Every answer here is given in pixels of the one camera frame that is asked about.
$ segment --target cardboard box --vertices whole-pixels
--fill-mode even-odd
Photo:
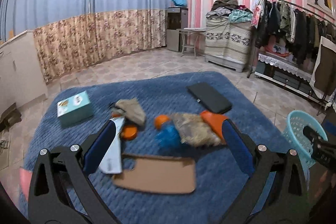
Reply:
[[[62,127],[68,127],[93,115],[93,107],[86,91],[57,103],[57,117]]]

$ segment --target white cabinet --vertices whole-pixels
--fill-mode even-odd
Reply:
[[[19,108],[48,97],[32,31],[0,46],[0,92],[0,115],[14,102]]]
[[[16,85],[15,70],[11,53],[0,51],[0,116],[15,102],[12,87]]]

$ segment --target blue carpet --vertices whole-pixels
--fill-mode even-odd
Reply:
[[[186,86],[207,82],[232,103],[226,113],[242,133],[273,151],[287,152],[289,143],[280,131],[233,84],[217,72],[196,72],[166,76],[150,80],[130,81],[71,88],[62,91],[50,105],[36,129],[26,155],[24,167],[32,170],[39,151],[55,146],[82,143],[96,133],[110,116],[108,105],[119,99],[136,97],[147,115],[147,124],[138,137],[127,142],[125,152],[139,155],[189,156],[196,160],[196,190],[188,195],[160,195],[138,193],[115,187],[110,178],[100,172],[89,176],[90,181],[112,212],[124,224],[204,224],[218,220],[234,201],[247,180],[237,166],[230,150],[222,148],[162,151],[155,140],[157,131],[153,120],[159,114],[173,112],[200,113],[204,107],[187,92]],[[94,107],[94,117],[76,126],[61,129],[56,103],[86,90]],[[255,210],[262,207],[269,191],[265,189]],[[83,208],[73,189],[69,189],[75,208]],[[21,211],[27,216],[27,203],[20,195]]]

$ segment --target black phone case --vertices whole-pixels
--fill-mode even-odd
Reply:
[[[198,83],[187,87],[188,91],[213,113],[225,113],[232,108],[232,104],[223,95],[207,83]]]

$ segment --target metal screw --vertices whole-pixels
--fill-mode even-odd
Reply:
[[[296,156],[296,155],[297,155],[297,152],[296,152],[296,150],[294,150],[294,149],[289,150],[289,153],[290,153],[292,156]]]
[[[73,152],[77,151],[78,149],[79,149],[79,145],[78,144],[74,144],[74,145],[72,145],[70,147],[70,150],[73,151]]]
[[[43,149],[40,151],[40,155],[41,155],[41,156],[44,156],[46,153],[47,153],[47,150],[46,150],[45,148],[43,148]]]
[[[263,144],[258,145],[258,150],[261,152],[265,152],[267,150],[267,147]]]

